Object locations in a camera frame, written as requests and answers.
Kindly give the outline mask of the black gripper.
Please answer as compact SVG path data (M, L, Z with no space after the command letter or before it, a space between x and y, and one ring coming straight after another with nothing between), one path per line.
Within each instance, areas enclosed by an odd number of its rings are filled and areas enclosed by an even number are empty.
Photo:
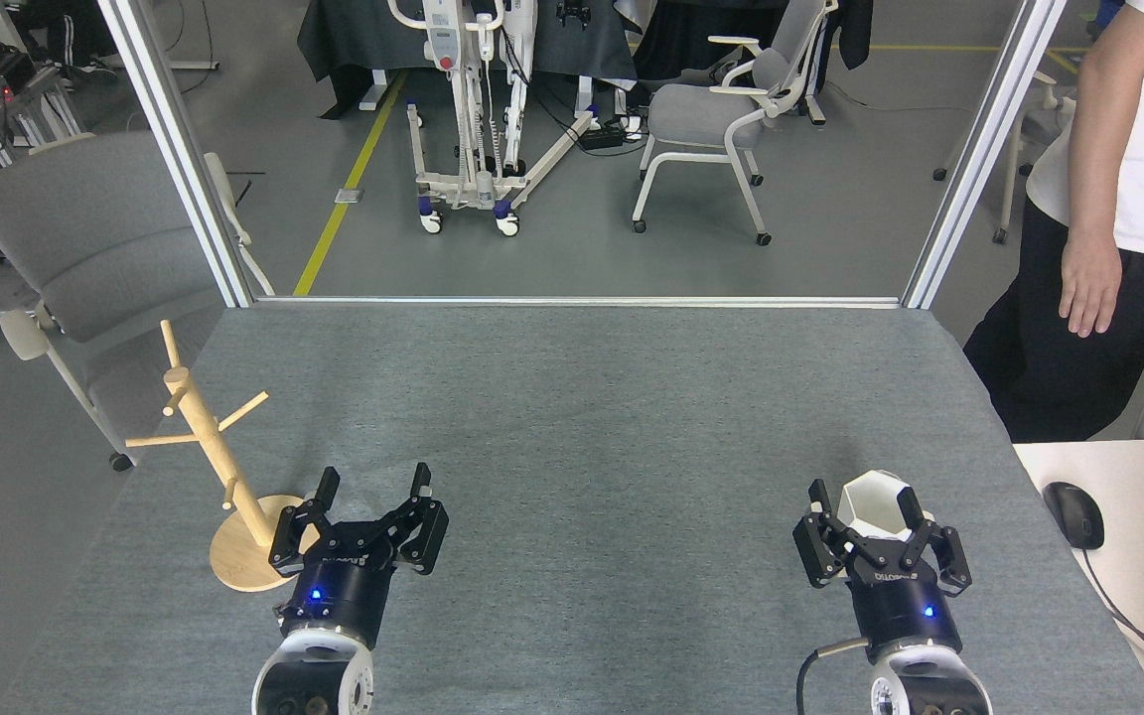
M793 529L800 561L813 588L825 587L848 564L855 621L868 642L864 648L868 661L877 662L895 648L912 645L962 651L958 627L943 601L943 593L958 597L972 583L958 530L925 516L916 490L904 486L896 496L904 524L909 529L908 542L899 558L901 567L889 562L885 569L876 569L866 561L867 539L835 514L825 480L813 480L807 493L811 501L809 513ZM923 558L928 547L934 549L936 573ZM952 590L942 593L936 574Z
M289 602L280 607L280 633L286 637L304 628L340 628L363 645L378 646L394 564L431 574L448 530L448 511L432 498L430 467L418 463L408 499L362 524L358 551L333 549L337 535L327 513L340 482L336 468L326 467L312 496L280 511L269 566L283 578L300 573ZM318 538L304 548L309 525Z

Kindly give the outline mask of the person's hand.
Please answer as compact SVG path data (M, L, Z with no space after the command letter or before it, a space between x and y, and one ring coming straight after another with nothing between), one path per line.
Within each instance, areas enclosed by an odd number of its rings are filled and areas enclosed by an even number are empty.
M1109 232L1068 231L1062 259L1059 316L1068 332L1089 337L1109 331L1117 311L1122 263Z

